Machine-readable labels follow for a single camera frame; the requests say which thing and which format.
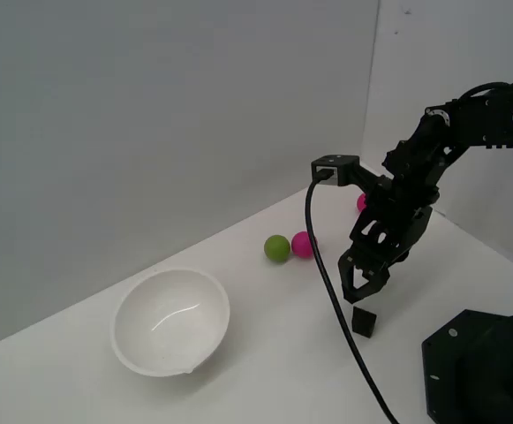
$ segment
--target magenta ball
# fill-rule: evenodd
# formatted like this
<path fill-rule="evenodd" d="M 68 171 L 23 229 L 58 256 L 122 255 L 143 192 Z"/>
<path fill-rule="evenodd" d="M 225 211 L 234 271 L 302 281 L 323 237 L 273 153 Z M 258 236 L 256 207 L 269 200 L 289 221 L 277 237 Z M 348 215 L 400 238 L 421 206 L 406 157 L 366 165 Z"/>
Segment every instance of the magenta ball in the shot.
<path fill-rule="evenodd" d="M 360 194 L 358 200 L 356 202 L 356 207 L 358 208 L 358 212 L 362 212 L 366 207 L 366 195 L 364 193 Z"/>
<path fill-rule="evenodd" d="M 291 251 L 300 258 L 309 259 L 313 257 L 313 249 L 307 231 L 298 232 L 291 239 Z"/>

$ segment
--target white tabletop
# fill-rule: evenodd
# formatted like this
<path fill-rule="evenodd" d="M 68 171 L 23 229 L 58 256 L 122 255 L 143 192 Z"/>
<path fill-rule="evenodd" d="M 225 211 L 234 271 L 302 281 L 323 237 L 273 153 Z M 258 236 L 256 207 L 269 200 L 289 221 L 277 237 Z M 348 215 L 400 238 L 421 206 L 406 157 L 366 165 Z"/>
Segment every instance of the white tabletop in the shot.
<path fill-rule="evenodd" d="M 0 424 L 384 423 L 338 327 L 313 261 L 274 265 L 267 236 L 305 229 L 305 193 L 233 225 L 153 268 L 187 266 L 219 279 L 230 327 L 191 375 L 151 378 L 121 365 L 109 320 L 147 269 L 0 342 Z M 313 221 L 337 285 L 358 190 L 320 186 Z M 434 214 L 386 288 L 361 306 L 378 314 L 372 339 L 357 336 L 396 417 L 425 412 L 421 342 L 465 308 L 513 314 L 513 263 Z M 349 319 L 351 305 L 343 302 Z"/>

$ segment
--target gray wall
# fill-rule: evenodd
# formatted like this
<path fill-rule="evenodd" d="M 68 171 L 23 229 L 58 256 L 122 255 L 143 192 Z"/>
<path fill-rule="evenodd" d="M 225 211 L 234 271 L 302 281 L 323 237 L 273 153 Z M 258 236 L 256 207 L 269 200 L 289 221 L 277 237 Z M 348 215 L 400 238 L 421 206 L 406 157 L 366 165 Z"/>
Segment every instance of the gray wall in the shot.
<path fill-rule="evenodd" d="M 363 150 L 382 170 L 425 107 L 513 82 L 513 0 L 382 0 L 374 49 Z M 436 207 L 513 261 L 513 151 L 473 148 L 440 186 Z"/>
<path fill-rule="evenodd" d="M 376 14 L 0 0 L 0 338 L 294 193 L 317 156 L 357 153 Z"/>

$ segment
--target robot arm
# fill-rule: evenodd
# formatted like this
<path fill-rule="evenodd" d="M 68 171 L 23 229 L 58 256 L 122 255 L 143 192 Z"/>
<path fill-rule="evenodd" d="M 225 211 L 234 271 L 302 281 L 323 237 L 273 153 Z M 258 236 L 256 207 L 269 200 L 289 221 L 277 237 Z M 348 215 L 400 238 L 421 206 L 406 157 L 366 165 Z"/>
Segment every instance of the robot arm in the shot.
<path fill-rule="evenodd" d="M 334 171 L 322 184 L 356 185 L 366 194 L 366 208 L 351 232 L 352 245 L 338 262 L 346 300 L 354 303 L 381 290 L 389 267 L 404 261 L 425 232 L 442 174 L 476 146 L 513 148 L 513 84 L 475 87 L 459 99 L 427 108 L 415 133 L 382 163 L 393 178 L 374 175 L 360 166 L 357 156 L 327 155 L 312 163 L 314 177 L 321 169 Z M 359 288 L 354 269 L 367 280 Z"/>

